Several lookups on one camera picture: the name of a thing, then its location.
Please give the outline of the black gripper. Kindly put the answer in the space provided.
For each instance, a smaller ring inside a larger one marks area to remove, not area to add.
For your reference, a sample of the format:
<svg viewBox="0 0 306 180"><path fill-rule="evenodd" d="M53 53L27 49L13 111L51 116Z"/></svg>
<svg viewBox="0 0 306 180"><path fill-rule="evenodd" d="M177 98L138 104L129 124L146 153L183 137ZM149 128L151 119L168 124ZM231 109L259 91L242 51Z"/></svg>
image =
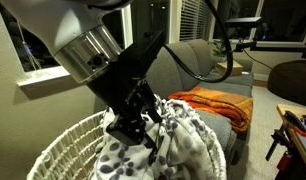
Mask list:
<svg viewBox="0 0 306 180"><path fill-rule="evenodd" d="M150 149L149 165L155 162L158 148L147 134L141 114L147 112L154 123L160 123L162 118L155 109L156 98L145 76L164 42L162 30L147 32L125 49L103 75L87 84L113 110L114 119L106 132L125 145L143 144Z"/></svg>

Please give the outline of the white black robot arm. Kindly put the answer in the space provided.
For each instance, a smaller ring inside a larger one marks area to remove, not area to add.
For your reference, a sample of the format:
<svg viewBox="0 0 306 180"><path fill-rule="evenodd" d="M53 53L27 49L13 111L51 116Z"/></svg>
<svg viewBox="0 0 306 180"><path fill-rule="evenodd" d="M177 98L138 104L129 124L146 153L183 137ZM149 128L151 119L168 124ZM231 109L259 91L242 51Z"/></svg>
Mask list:
<svg viewBox="0 0 306 180"><path fill-rule="evenodd" d="M157 144L141 115L162 121L156 98L145 80L165 44L154 31L121 49L102 17L132 0L0 0L1 4L47 47L54 59L79 83L87 85L114 113L106 132L128 146Z"/></svg>

